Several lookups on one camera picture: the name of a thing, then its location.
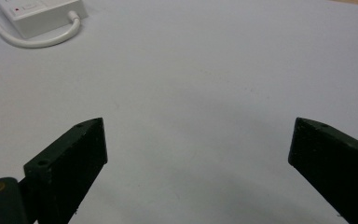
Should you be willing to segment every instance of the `power strip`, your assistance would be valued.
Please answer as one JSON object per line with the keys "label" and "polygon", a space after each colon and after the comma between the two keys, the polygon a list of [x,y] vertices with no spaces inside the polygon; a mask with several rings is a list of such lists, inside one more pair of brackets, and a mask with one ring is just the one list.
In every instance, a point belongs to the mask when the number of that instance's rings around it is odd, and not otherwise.
{"label": "power strip", "polygon": [[87,17],[82,0],[0,0],[0,8],[23,38],[71,23],[69,11]]}

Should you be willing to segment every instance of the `white cable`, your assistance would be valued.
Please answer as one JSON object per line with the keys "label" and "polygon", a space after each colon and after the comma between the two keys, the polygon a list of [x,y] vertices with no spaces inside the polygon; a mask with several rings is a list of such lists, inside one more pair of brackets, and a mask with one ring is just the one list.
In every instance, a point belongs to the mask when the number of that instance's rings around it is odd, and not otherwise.
{"label": "white cable", "polygon": [[1,25],[0,25],[0,36],[2,36],[2,38],[4,38],[7,43],[15,47],[27,48],[27,49],[40,49],[40,48],[50,47],[53,45],[60,44],[63,41],[68,40],[77,34],[80,28],[80,17],[74,11],[68,12],[68,17],[73,23],[71,28],[64,34],[48,40],[31,41],[31,40],[18,39],[17,37],[9,34],[6,30],[4,30]]}

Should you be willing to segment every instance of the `power cord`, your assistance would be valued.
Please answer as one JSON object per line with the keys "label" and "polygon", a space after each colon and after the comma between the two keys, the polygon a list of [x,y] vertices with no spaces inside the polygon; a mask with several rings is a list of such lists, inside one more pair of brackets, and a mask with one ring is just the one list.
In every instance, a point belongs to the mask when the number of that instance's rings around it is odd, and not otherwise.
{"label": "power cord", "polygon": [[7,43],[18,48],[41,49],[41,48],[50,47],[53,45],[60,44],[74,37],[78,33],[78,30],[80,28],[80,17],[74,11],[69,11],[68,17],[72,21],[71,28],[69,28],[69,30],[64,34],[48,40],[31,41],[31,40],[18,39],[17,37],[9,34],[4,28],[2,28],[1,25],[0,25],[0,36],[2,36],[2,38],[5,39]]}

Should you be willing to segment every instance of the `white table surface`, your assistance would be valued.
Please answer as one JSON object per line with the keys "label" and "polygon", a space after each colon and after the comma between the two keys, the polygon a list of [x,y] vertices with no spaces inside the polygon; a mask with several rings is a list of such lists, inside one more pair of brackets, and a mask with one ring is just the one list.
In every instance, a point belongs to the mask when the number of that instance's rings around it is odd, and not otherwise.
{"label": "white table surface", "polygon": [[346,223],[287,156],[296,117],[358,139],[358,6],[85,5],[64,44],[0,38],[0,177],[103,117],[109,162],[71,224]]}

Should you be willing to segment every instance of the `white surface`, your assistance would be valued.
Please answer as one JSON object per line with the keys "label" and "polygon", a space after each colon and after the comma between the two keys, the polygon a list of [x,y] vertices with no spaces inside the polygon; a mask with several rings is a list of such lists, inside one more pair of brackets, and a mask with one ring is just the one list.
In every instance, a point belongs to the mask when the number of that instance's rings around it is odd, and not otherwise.
{"label": "white surface", "polygon": [[346,223],[287,155],[296,117],[358,138],[358,6],[85,5],[69,42],[0,39],[0,177],[103,117],[109,163],[72,224]]}
{"label": "white surface", "polygon": [[44,34],[71,23],[70,11],[87,17],[81,0],[0,0],[0,8],[24,38]]}

